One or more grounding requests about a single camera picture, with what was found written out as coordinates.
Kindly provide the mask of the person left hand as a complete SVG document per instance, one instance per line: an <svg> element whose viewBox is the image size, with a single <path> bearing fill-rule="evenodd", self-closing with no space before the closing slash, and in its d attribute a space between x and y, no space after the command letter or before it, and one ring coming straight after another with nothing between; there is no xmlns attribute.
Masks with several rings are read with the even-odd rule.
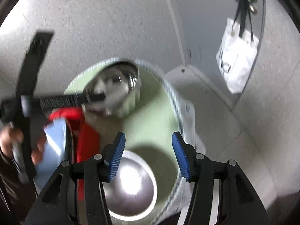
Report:
<svg viewBox="0 0 300 225"><path fill-rule="evenodd" d="M18 128L5 126L1 131L1 151L4 156L13 158L13 147L20 146L23 143L23 133ZM36 148L31 153L31 159L34 165L40 163L43 159L43 152L46 144L46 135L43 132L37 140Z"/></svg>

